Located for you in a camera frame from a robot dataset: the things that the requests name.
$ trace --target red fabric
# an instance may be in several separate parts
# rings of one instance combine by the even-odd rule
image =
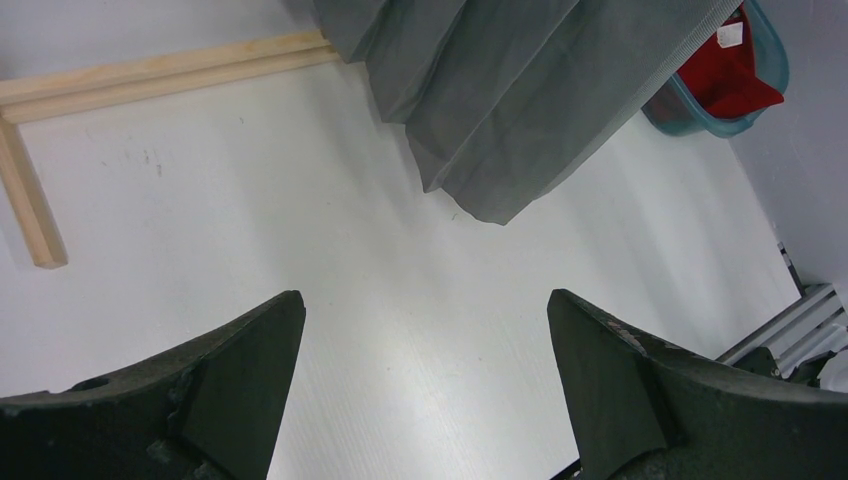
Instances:
[[[716,118],[735,119],[783,103],[780,92],[757,78],[754,42],[742,7],[725,25],[742,22],[742,44],[722,48],[713,34],[677,71],[698,103]]]

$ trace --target white surface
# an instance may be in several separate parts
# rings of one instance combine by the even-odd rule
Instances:
[[[311,0],[0,0],[0,80],[315,28]]]
[[[759,2],[789,57],[786,102],[731,145],[805,283],[848,305],[848,1]]]
[[[550,478],[576,456],[552,289],[708,356],[797,297],[727,142],[641,114],[507,227],[421,193],[360,67],[22,134],[70,265],[31,267],[0,201],[0,396],[68,388],[300,289],[270,478]]]

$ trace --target blue plastic basket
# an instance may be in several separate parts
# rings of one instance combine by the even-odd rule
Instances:
[[[748,26],[754,39],[754,61],[757,77],[780,93],[789,85],[789,61],[777,32],[754,0],[745,0]],[[721,138],[729,138],[751,128],[754,120],[765,109],[749,113],[734,120],[716,118],[707,113],[683,83],[674,74],[660,90],[642,107],[648,120],[666,135],[683,136],[707,130]]]

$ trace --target gray fabric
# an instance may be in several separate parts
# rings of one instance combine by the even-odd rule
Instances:
[[[443,188],[479,220],[505,224],[573,173],[740,1],[316,7],[336,48],[364,56],[382,118],[406,124],[425,191]]]

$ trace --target wooden frame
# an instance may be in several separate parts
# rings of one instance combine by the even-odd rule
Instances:
[[[321,32],[0,82],[0,177],[35,265],[67,254],[15,124],[337,60]]]

